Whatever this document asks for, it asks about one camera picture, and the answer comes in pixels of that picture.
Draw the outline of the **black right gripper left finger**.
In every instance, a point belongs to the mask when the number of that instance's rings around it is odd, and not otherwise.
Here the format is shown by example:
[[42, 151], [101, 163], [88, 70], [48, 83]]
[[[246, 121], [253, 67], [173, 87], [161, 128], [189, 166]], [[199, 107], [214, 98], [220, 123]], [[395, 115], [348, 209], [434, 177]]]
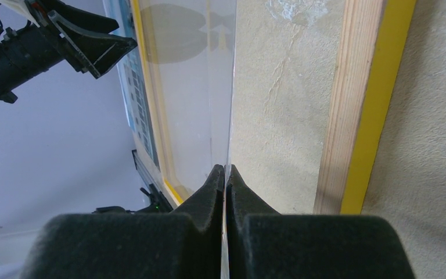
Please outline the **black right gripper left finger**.
[[170, 213], [63, 214], [39, 232], [20, 278], [219, 278], [224, 168]]

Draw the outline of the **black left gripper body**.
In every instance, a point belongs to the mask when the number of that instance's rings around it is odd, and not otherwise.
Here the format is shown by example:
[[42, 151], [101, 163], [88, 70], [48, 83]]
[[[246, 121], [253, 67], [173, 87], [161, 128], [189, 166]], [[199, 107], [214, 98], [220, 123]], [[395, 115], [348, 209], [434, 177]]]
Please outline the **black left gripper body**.
[[15, 103], [15, 88], [64, 60], [65, 40], [31, 21], [18, 30], [0, 26], [0, 33], [0, 101]]

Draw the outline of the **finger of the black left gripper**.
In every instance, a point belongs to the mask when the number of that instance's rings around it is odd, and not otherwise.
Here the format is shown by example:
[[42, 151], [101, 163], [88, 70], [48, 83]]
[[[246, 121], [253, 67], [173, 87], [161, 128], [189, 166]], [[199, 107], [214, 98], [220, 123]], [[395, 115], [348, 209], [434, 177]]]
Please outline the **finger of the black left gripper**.
[[99, 79], [109, 72], [126, 54], [137, 47], [133, 38], [89, 31], [78, 27], [52, 10], [48, 17], [72, 49], [72, 56], [79, 61], [80, 71], [90, 72]]
[[47, 12], [55, 10], [66, 20], [85, 30], [108, 34], [119, 28], [114, 19], [75, 8], [59, 0], [43, 0], [39, 3]]

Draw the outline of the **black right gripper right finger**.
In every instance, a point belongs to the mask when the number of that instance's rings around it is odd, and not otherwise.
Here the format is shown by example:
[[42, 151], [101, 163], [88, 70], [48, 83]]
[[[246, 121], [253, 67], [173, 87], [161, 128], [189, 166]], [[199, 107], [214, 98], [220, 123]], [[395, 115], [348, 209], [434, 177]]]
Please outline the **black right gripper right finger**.
[[383, 218], [280, 214], [232, 166], [226, 186], [231, 278], [414, 278]]

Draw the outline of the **clear acrylic sheet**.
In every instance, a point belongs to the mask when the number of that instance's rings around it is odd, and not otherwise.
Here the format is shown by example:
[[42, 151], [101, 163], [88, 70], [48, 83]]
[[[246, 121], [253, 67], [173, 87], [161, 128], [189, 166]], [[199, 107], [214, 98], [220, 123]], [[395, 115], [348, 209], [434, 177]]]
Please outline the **clear acrylic sheet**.
[[142, 278], [225, 278], [236, 1], [133, 1], [162, 185]]

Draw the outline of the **yellow wooden picture frame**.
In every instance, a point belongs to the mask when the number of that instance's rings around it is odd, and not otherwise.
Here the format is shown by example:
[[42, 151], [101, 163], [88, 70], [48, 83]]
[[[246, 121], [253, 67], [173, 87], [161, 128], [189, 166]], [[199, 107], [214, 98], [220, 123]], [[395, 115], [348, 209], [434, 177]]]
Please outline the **yellow wooden picture frame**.
[[362, 212], [415, 1], [236, 1], [230, 164], [285, 214]]

